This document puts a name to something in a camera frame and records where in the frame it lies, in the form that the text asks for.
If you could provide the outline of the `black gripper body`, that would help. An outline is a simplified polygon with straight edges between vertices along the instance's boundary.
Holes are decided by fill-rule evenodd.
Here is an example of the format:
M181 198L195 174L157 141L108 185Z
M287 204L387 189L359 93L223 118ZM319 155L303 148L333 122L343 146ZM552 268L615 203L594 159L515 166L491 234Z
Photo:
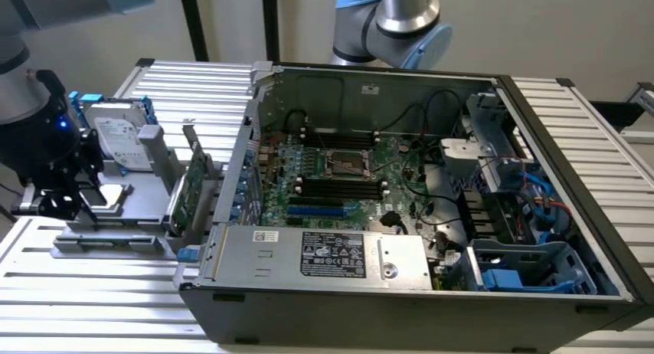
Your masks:
M61 95L52 96L32 116L1 125L1 164L22 185L76 188L80 145L80 128Z

